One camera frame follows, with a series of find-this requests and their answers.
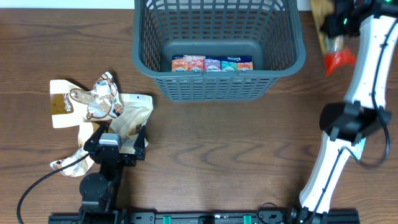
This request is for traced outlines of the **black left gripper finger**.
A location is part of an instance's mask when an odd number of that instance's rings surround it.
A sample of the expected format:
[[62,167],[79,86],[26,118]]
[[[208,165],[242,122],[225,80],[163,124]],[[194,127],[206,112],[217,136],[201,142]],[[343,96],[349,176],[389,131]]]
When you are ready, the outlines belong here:
[[146,137],[146,126],[143,126],[134,142],[134,155],[137,160],[144,161],[146,157],[146,144],[145,144],[145,137]]
[[105,125],[101,124],[99,128],[85,142],[84,149],[94,149],[100,143],[100,137],[104,133]]

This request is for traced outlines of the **orange pasta bag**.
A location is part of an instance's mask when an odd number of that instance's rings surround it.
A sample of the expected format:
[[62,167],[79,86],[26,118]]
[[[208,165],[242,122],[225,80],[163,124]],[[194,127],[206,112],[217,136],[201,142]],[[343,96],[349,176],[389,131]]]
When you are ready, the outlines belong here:
[[321,31],[321,26],[325,24],[326,17],[333,16],[337,12],[337,2],[332,0],[310,0],[313,20],[328,77],[337,68],[344,65],[354,65],[356,62],[352,51],[345,44],[343,35],[330,37],[326,32]]

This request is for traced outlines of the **multicolour tissue pack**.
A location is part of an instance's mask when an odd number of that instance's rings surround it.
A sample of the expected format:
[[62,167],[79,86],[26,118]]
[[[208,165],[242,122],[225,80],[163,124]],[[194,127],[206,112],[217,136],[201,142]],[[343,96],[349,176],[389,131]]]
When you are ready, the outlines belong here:
[[251,56],[174,55],[173,72],[238,72],[253,70]]

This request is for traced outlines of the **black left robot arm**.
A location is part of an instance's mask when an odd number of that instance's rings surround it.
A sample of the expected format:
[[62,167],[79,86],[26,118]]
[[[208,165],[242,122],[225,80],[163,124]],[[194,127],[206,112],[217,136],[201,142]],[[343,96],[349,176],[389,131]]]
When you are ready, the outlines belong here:
[[99,171],[88,174],[80,183],[82,196],[80,224],[125,224],[130,222],[125,209],[117,209],[116,201],[126,166],[135,166],[134,154],[121,152],[121,137],[107,133],[102,124],[86,141],[83,149],[100,165]]

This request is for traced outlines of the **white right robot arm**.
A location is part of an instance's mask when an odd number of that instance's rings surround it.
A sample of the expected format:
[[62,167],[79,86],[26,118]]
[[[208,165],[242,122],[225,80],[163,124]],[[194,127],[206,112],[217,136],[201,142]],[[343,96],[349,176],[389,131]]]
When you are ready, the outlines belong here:
[[[297,73],[305,47],[297,2],[136,0],[132,59],[174,101],[253,100]],[[322,31],[360,38],[353,79],[341,103],[320,117],[322,147],[291,211],[258,210],[260,223],[356,223],[354,210],[330,211],[346,160],[386,129],[385,87],[397,41],[396,1],[333,1]]]

